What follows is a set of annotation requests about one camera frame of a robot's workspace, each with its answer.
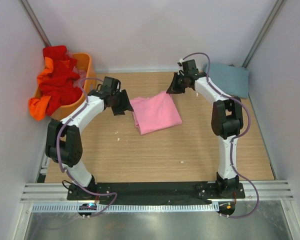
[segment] white wall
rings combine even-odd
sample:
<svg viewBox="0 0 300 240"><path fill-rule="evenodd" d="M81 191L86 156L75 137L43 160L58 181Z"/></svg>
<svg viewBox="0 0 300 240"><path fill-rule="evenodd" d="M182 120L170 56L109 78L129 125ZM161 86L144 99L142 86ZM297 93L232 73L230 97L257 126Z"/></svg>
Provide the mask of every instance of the white wall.
<svg viewBox="0 0 300 240"><path fill-rule="evenodd" d="M277 177L300 209L300 0L287 1L249 66L249 92Z"/></svg>
<svg viewBox="0 0 300 240"><path fill-rule="evenodd" d="M28 113L43 68L43 44L17 0L0 0L0 240L11 239L27 182L33 182L47 121Z"/></svg>
<svg viewBox="0 0 300 240"><path fill-rule="evenodd" d="M241 66L275 0L28 0L53 45L89 52L97 72L174 70L206 52ZM203 65L203 58L197 61Z"/></svg>

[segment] cable tray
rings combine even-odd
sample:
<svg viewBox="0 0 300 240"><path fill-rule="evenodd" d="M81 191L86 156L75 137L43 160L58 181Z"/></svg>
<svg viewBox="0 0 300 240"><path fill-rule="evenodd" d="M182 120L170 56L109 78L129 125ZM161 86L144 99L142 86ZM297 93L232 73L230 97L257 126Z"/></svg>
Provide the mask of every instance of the cable tray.
<svg viewBox="0 0 300 240"><path fill-rule="evenodd" d="M80 210L82 203L36 203L32 213L93 213L99 212L106 205L97 204L96 209ZM173 213L173 212L218 212L218 202L207 205L111 205L105 213Z"/></svg>

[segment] metal floor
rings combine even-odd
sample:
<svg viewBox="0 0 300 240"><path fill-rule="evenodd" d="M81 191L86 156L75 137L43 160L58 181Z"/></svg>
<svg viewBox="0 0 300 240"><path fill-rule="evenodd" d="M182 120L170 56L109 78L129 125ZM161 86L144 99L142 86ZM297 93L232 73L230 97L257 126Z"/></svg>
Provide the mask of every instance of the metal floor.
<svg viewBox="0 0 300 240"><path fill-rule="evenodd" d="M249 213L255 201L237 202L234 215ZM32 213L25 240L292 240L280 201L261 201L243 219L216 212L106 213L77 219L78 213Z"/></svg>

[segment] black mounting plate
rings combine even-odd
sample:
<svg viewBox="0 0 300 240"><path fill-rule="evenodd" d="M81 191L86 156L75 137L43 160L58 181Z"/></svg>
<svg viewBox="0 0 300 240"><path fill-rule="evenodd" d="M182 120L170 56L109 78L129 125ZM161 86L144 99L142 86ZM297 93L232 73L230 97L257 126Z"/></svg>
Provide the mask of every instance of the black mounting plate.
<svg viewBox="0 0 300 240"><path fill-rule="evenodd" d="M229 196L221 196L218 192L217 185L215 182L202 182L198 187L200 193L200 197L203 200L210 200L210 199L232 199L234 197L233 193ZM237 199L244 199L246 198L244 186L242 183L239 183L238 189L234 190L235 197Z"/></svg>
<svg viewBox="0 0 300 240"><path fill-rule="evenodd" d="M69 188L67 199L70 201L95 200L96 197L85 193L82 189L72 186ZM97 193L117 193L114 205L203 205L211 204L213 199L222 199L214 182L120 182L97 184ZM236 190L236 198L245 198L242 183ZM113 196L98 198L101 204L109 204Z"/></svg>

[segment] orange cloth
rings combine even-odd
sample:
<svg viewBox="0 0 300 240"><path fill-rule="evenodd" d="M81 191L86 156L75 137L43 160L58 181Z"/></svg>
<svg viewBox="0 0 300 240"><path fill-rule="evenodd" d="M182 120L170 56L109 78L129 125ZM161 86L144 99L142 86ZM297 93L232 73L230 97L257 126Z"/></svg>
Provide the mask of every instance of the orange cloth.
<svg viewBox="0 0 300 240"><path fill-rule="evenodd" d="M40 121L45 115L51 116L60 106L75 103L82 95L74 87L80 75L73 72L77 60L69 57L65 46L51 46L43 49L45 69L37 76L42 97L28 101L30 115Z"/></svg>

